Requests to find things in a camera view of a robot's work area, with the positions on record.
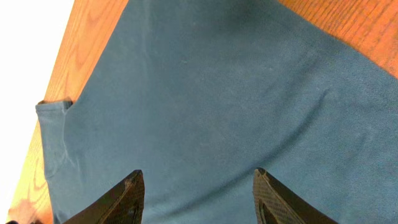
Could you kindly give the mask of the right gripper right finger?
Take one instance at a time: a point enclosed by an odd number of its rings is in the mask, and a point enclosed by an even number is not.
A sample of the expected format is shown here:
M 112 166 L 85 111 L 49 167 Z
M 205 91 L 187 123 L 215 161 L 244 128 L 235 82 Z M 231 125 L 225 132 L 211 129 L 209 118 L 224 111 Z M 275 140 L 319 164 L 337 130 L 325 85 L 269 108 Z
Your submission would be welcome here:
M 254 171 L 252 192 L 258 224 L 336 223 L 263 168 Z

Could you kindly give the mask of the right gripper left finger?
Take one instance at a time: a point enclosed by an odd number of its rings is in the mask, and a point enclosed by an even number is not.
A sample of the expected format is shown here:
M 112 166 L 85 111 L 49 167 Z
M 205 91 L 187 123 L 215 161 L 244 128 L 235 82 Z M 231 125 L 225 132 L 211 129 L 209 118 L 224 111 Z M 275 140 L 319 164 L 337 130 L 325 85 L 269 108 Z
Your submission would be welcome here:
M 143 173 L 135 170 L 65 224 L 141 224 L 144 196 Z

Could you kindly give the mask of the blue polo shirt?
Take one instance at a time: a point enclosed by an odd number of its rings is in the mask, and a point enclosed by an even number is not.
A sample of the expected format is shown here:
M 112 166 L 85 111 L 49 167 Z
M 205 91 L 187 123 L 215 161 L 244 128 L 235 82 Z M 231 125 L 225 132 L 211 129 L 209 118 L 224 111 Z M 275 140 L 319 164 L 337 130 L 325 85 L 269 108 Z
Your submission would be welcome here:
M 397 222 L 397 80 L 276 1 L 129 1 L 79 99 L 36 110 L 55 223 L 138 169 L 144 223 L 255 223 L 257 167 Z

